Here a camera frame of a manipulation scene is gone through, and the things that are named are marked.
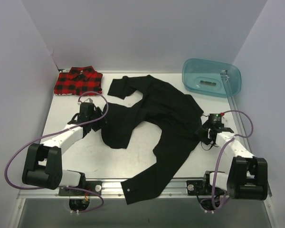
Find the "black long sleeve shirt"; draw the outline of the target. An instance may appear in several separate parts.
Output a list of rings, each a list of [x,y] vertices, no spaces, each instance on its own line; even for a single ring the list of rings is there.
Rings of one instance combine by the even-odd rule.
[[[135,91],[142,93],[142,99],[133,106],[110,103],[104,108],[108,125],[101,130],[101,137],[107,146],[125,149],[140,123],[158,126],[161,137],[153,149],[156,163],[129,180],[165,186],[199,144],[195,132],[203,110],[191,95],[151,75],[114,79],[108,95],[124,99]]]

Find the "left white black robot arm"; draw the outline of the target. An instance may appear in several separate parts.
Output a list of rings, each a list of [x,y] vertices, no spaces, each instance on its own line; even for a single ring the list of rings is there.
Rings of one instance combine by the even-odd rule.
[[[93,103],[83,102],[79,112],[55,137],[43,143],[33,143],[28,147],[22,182],[50,190],[69,187],[75,195],[84,194],[85,174],[64,170],[62,155],[91,131],[97,132],[106,125],[107,120],[101,108]]]

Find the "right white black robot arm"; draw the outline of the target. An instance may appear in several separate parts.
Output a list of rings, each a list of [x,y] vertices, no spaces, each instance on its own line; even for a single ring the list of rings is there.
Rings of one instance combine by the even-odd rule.
[[[240,134],[226,127],[224,113],[209,114],[207,121],[195,132],[206,145],[215,145],[220,152],[213,171],[206,171],[202,191],[216,196],[224,191],[231,199],[265,200],[268,195],[268,164],[253,155],[239,141]]]

